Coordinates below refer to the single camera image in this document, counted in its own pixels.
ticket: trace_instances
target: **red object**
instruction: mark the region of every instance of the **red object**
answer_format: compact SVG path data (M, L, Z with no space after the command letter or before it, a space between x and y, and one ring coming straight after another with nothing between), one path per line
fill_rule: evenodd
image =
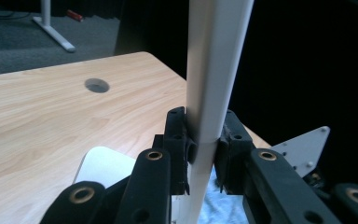
M66 15L67 15L68 17L70 17L70 18L76 20L76 21L83 21L82 15L79 15L79 14L75 13L75 12L72 11L72 10L69 10L69 9L68 9L68 10L66 11Z

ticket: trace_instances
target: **white table leg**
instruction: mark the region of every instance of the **white table leg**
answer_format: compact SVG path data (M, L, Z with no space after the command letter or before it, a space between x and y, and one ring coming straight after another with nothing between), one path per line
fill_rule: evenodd
M42 1L42 17L34 17L34 21L43 30L45 30L51 37L53 37L63 48L68 52L75 52L76 48L69 43L62 35L60 35L54 28L50 26L50 0Z

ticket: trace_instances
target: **screw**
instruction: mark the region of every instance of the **screw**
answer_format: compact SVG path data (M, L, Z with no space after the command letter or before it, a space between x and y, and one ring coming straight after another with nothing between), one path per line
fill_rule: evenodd
M308 163L307 163L307 167L312 167L313 166L313 161L309 161Z

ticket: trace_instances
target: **gray carpet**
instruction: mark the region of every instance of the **gray carpet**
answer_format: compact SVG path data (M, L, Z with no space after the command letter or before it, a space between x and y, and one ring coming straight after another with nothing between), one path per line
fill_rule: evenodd
M51 26L76 47L76 52L69 53L32 21L39 13L27 15L15 12L12 18L26 17L0 20L0 74L113 56L117 19L93 16L79 22L51 17Z

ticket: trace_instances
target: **dark background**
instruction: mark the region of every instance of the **dark background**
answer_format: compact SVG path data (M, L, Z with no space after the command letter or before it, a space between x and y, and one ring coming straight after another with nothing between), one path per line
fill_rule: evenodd
M149 51L186 78L187 11L127 0L115 53ZM358 184L358 1L255 0L229 108L272 145L329 126L326 189Z

